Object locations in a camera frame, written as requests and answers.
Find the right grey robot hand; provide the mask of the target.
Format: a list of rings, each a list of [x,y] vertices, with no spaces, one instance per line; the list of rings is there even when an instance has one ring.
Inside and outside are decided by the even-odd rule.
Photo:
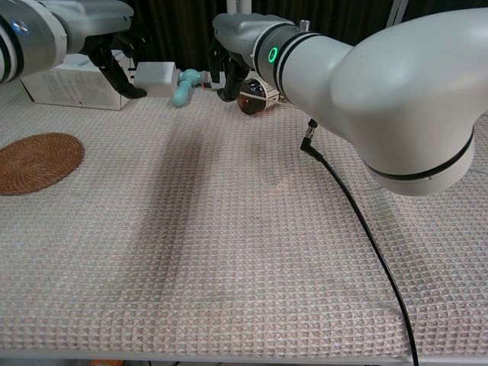
[[[275,15],[257,13],[222,13],[213,21],[213,40],[207,52],[210,76],[215,83],[225,74],[225,85],[217,91],[222,101],[239,97],[244,81],[254,66],[254,53],[260,36],[266,31],[291,26],[291,21]]]

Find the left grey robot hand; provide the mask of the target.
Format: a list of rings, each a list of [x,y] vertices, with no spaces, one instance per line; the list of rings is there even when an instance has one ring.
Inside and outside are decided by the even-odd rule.
[[[135,63],[147,56],[149,31],[133,19],[133,8],[124,1],[49,1],[46,7],[67,35],[66,52],[80,53],[101,71],[113,89],[128,99],[147,92],[130,82],[112,50],[119,48]]]

